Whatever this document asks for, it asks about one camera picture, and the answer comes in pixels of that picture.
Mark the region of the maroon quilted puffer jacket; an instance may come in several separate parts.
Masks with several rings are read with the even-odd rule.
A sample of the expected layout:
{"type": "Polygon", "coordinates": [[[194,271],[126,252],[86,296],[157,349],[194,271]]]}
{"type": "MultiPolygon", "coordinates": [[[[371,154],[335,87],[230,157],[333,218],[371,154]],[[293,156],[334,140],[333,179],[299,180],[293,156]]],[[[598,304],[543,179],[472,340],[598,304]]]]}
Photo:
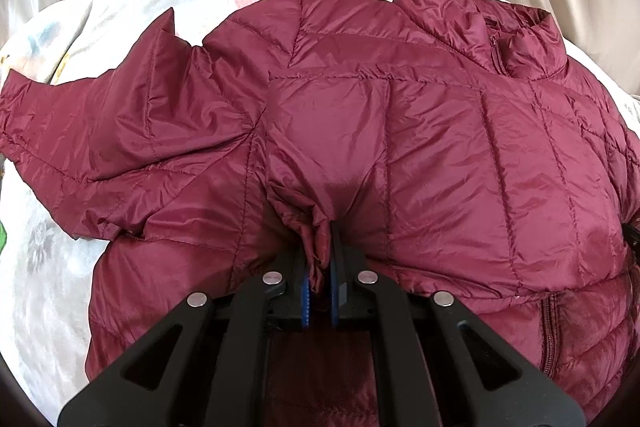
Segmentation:
{"type": "Polygon", "coordinates": [[[122,64],[10,72],[1,150],[70,236],[104,239],[98,377],[194,291],[331,225],[406,291],[449,291],[593,419],[639,364],[639,139],[553,17],[497,0],[262,0],[198,46],[165,12],[122,64]]]}

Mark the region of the green fabric pouch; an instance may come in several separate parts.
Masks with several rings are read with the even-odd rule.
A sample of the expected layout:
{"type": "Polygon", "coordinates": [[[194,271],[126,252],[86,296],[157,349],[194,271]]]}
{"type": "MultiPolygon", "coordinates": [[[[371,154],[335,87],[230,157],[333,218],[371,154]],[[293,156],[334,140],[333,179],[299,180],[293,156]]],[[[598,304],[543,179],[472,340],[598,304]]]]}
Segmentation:
{"type": "Polygon", "coordinates": [[[2,225],[2,222],[0,222],[0,254],[2,254],[4,247],[6,247],[7,239],[8,236],[6,235],[6,228],[2,225]]]}

